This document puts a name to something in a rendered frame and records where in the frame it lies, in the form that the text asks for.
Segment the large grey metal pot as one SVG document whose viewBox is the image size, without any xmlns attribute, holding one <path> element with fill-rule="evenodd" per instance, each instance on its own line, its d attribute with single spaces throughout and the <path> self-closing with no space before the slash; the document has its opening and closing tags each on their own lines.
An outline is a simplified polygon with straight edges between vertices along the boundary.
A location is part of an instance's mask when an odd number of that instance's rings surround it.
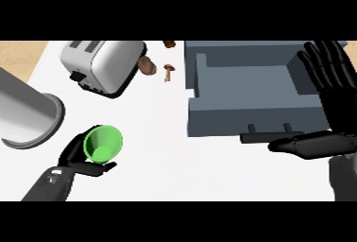
<svg viewBox="0 0 357 242">
<path fill-rule="evenodd" d="M 55 135 L 66 106 L 52 94 L 40 93 L 0 67 L 0 141 L 8 147 L 29 149 Z"/>
</svg>

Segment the green cup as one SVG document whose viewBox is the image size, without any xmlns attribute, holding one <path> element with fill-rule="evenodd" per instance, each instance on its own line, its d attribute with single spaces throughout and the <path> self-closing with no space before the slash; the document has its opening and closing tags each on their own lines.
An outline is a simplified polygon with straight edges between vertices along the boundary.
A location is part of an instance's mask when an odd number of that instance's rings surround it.
<svg viewBox="0 0 357 242">
<path fill-rule="evenodd" d="M 85 153 L 97 164 L 105 164 L 123 148 L 123 134 L 113 126 L 97 127 L 85 138 Z"/>
</svg>

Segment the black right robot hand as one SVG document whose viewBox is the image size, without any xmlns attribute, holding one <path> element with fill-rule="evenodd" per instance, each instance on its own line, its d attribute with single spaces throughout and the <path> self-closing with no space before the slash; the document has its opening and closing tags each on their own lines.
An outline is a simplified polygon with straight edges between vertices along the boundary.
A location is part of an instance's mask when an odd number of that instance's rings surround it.
<svg viewBox="0 0 357 242">
<path fill-rule="evenodd" d="M 357 70 L 337 41 L 313 41 L 297 52 L 319 91 L 330 130 L 275 140 L 272 152 L 306 160 L 357 152 Z"/>
</svg>

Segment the small brown wooden utensil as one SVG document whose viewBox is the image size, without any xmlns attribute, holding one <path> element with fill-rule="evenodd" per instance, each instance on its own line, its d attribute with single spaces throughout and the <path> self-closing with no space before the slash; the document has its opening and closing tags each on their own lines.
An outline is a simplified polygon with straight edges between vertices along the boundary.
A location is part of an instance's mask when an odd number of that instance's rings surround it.
<svg viewBox="0 0 357 242">
<path fill-rule="evenodd" d="M 176 70 L 175 66 L 172 64 L 166 64 L 166 82 L 170 82 L 170 73 Z"/>
</svg>

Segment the grey open drawer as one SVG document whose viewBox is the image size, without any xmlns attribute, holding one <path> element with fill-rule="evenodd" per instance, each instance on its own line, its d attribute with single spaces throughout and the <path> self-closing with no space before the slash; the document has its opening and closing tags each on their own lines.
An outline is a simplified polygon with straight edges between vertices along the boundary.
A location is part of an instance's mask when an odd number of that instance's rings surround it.
<svg viewBox="0 0 357 242">
<path fill-rule="evenodd" d="M 330 128 L 303 49 L 303 41 L 185 42 L 191 137 Z"/>
</svg>

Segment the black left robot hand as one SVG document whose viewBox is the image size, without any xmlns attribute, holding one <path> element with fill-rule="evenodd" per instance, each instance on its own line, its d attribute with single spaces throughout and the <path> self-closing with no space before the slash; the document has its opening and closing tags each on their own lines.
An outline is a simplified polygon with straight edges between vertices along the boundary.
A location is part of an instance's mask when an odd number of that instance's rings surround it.
<svg viewBox="0 0 357 242">
<path fill-rule="evenodd" d="M 70 141 L 64 148 L 58 167 L 66 168 L 71 173 L 88 175 L 92 177 L 101 177 L 110 172 L 117 163 L 108 160 L 105 164 L 97 164 L 89 162 L 89 156 L 85 151 L 85 141 L 91 132 L 99 128 L 99 125 L 94 126 L 88 131 L 82 132 Z"/>
</svg>

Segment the silver toaster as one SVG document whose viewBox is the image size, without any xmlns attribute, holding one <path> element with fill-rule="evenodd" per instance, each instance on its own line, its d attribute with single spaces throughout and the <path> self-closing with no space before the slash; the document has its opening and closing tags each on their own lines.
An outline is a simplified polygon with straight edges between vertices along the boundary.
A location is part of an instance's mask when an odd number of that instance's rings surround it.
<svg viewBox="0 0 357 242">
<path fill-rule="evenodd" d="M 145 54 L 144 41 L 70 41 L 61 62 L 70 79 L 86 91 L 117 98 L 139 71 Z"/>
</svg>

